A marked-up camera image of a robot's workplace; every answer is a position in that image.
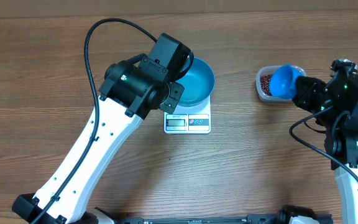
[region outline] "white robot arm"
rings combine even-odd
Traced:
[[[100,122],[96,135],[97,140],[92,144],[80,168],[60,194],[59,201],[55,202],[47,211],[54,218],[58,218],[59,215],[65,217],[66,223],[73,223],[83,216],[92,191],[108,164],[123,142],[143,121],[137,115],[131,118],[126,116],[126,108],[109,98],[105,101],[99,100],[99,107]],[[89,141],[93,125],[94,110],[83,132],[60,167],[35,193],[34,198],[38,198],[39,208],[46,206],[50,197],[54,195],[73,169],[84,151],[84,146]]]
[[[357,168],[350,168],[358,176]],[[335,170],[335,180],[338,184],[342,203],[342,221],[348,224],[358,223],[358,183],[343,168]]]

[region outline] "plastic container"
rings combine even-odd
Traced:
[[[284,99],[281,99],[278,97],[269,96],[268,94],[264,93],[264,91],[262,90],[262,86],[260,84],[260,78],[262,76],[273,75],[273,73],[282,66],[284,66],[284,65],[272,65],[272,66],[263,67],[262,69],[259,70],[258,74],[256,75],[256,89],[258,91],[260,100],[262,100],[263,102],[283,103],[283,102],[291,101],[291,100],[284,100]],[[306,72],[301,67],[299,67],[297,65],[291,65],[291,66],[293,68],[295,68],[296,70],[298,70],[299,72],[301,72],[303,76],[307,77]]]

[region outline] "wood grain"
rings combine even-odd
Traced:
[[[358,0],[0,0],[0,18],[358,9]]]
[[[295,204],[341,222],[329,161],[288,133],[308,113],[262,103],[255,76],[264,66],[292,63],[328,81],[334,58],[358,63],[358,11],[123,18],[155,36],[174,36],[210,64],[213,130],[166,135],[162,112],[151,112],[103,174],[89,207],[163,218],[275,213]],[[23,223],[11,212],[13,201],[45,183],[85,126],[93,101],[83,42],[99,19],[0,20],[0,223]],[[110,64],[152,46],[122,24],[97,28],[89,45],[96,86]],[[323,147],[323,135],[304,127],[296,133]]]

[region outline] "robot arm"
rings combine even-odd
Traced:
[[[109,98],[105,101],[99,100],[99,107],[100,123],[96,136],[97,140],[92,144],[80,168],[60,194],[60,199],[47,212],[54,218],[58,218],[59,215],[65,217],[66,223],[75,222],[83,216],[96,183],[98,183],[119,147],[143,121],[137,115],[131,118],[126,116],[126,108]],[[35,193],[34,198],[39,201],[37,205],[39,208],[46,206],[50,197],[61,186],[80,158],[84,151],[84,145],[89,141],[93,130],[93,120],[94,111],[60,167],[45,185]]]
[[[358,177],[357,65],[348,60],[335,60],[331,69],[334,71],[333,79],[327,84],[316,78],[298,77],[293,83],[296,94],[292,100],[297,107],[313,113],[309,118],[315,117],[316,123],[326,128],[326,153],[319,153],[331,159],[331,169],[335,170],[341,194],[343,222],[358,223],[358,181],[350,174],[353,172]],[[270,86],[283,86],[281,80],[274,78]],[[298,137],[294,138],[319,151]]]
[[[186,74],[193,63],[190,49],[167,34],[155,40],[141,27],[122,19],[101,20],[88,32],[85,61],[93,90],[87,61],[88,42],[92,31],[104,22],[123,22],[134,26],[156,43],[149,55],[140,54],[107,69],[105,81],[99,89],[100,97],[96,98],[96,91],[93,91],[95,105],[99,105],[96,135],[93,137],[94,124],[98,123],[94,121],[98,115],[95,107],[83,132],[54,175],[35,194],[20,195],[14,202],[12,210],[28,222],[82,222],[80,219],[92,191],[119,147],[139,127],[150,110],[173,113],[184,91],[184,87],[176,81]],[[183,68],[188,57],[190,65]],[[89,151],[85,154],[84,146],[89,147],[89,144]],[[95,211],[94,215],[100,224],[114,223],[101,212]]]

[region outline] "red beans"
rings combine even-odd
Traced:
[[[260,85],[262,87],[262,91],[268,96],[272,95],[269,90],[269,83],[272,76],[273,75],[263,75],[260,77]]]

